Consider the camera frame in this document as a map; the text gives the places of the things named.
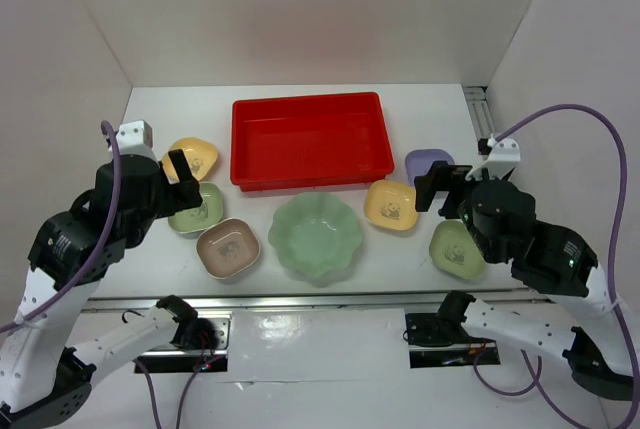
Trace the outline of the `large green scalloped bowl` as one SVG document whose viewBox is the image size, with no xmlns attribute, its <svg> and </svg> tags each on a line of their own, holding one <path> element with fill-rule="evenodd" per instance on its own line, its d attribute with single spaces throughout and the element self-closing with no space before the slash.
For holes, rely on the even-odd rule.
<svg viewBox="0 0 640 429">
<path fill-rule="evenodd" d="M 268 242 L 291 276 L 317 287 L 351 279 L 363 247 L 356 212 L 333 193 L 303 192 L 273 213 Z"/>
</svg>

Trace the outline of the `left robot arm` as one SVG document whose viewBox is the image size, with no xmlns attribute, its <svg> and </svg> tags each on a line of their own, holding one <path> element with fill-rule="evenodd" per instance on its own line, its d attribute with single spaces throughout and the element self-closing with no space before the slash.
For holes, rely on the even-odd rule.
<svg viewBox="0 0 640 429">
<path fill-rule="evenodd" d="M 22 302 L 1 348 L 1 425 L 50 428 L 70 419 L 106 376 L 163 345 L 213 353 L 214 326 L 169 295 L 115 330 L 76 346 L 67 341 L 88 299 L 152 223 L 201 205 L 184 153 L 178 179 L 145 155 L 120 155 L 96 172 L 93 188 L 49 218 L 28 255 Z"/>
</svg>

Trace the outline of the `purple plate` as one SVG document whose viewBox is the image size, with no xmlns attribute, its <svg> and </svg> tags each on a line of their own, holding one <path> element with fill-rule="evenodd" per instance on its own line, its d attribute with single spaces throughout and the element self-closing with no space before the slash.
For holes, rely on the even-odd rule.
<svg viewBox="0 0 640 429">
<path fill-rule="evenodd" d="M 414 187 L 414 179 L 418 176 L 426 175 L 433 163 L 437 161 L 445 161 L 449 164 L 455 163 L 453 157 L 442 149 L 415 149 L 409 152 L 405 157 L 409 185 Z"/>
</svg>

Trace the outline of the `green panda plate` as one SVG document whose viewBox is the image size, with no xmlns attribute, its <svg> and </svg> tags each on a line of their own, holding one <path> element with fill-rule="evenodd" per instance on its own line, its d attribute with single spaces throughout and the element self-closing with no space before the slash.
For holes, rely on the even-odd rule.
<svg viewBox="0 0 640 429">
<path fill-rule="evenodd" d="M 445 220 L 434 229 L 429 244 L 433 264 L 443 272 L 461 279 L 480 278 L 486 263 L 464 224 Z"/>
<path fill-rule="evenodd" d="M 211 182 L 199 185 L 202 204 L 168 218 L 169 227 L 183 237 L 197 237 L 222 220 L 224 208 L 220 189 Z"/>
</svg>

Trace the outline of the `pink panda plate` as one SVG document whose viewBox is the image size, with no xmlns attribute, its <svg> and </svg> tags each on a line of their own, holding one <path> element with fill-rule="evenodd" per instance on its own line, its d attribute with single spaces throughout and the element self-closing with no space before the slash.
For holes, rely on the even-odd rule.
<svg viewBox="0 0 640 429">
<path fill-rule="evenodd" d="M 224 280 L 252 266 L 260 256 L 261 247 L 245 221 L 228 218 L 199 236 L 196 252 L 206 272 Z"/>
</svg>

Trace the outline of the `yellow panda plate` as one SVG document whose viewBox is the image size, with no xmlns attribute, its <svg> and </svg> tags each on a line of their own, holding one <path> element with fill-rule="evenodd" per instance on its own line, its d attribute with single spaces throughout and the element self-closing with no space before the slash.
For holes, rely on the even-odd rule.
<svg viewBox="0 0 640 429">
<path fill-rule="evenodd" d="M 207 177 L 219 157 L 218 149 L 214 144 L 196 137 L 179 139 L 169 150 L 181 150 L 184 153 L 190 171 L 198 181 Z"/>
<path fill-rule="evenodd" d="M 365 219 L 378 229 L 406 233 L 418 220 L 413 187 L 382 179 L 371 184 L 363 205 Z"/>
</svg>

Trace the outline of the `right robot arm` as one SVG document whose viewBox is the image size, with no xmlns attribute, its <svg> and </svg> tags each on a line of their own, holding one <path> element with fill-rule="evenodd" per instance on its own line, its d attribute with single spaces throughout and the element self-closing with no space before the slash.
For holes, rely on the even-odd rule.
<svg viewBox="0 0 640 429">
<path fill-rule="evenodd" d="M 513 342 L 565 362 L 572 379 L 601 398 L 630 401 L 636 377 L 607 276 L 577 232 L 540 221 L 533 196 L 506 179 L 467 177 L 470 167 L 435 162 L 415 178 L 415 208 L 426 212 L 439 192 L 447 220 L 460 220 L 485 262 L 507 263 L 513 279 L 562 306 L 575 320 L 569 329 L 527 321 L 461 291 L 447 294 L 436 328 L 448 341 L 486 337 Z"/>
</svg>

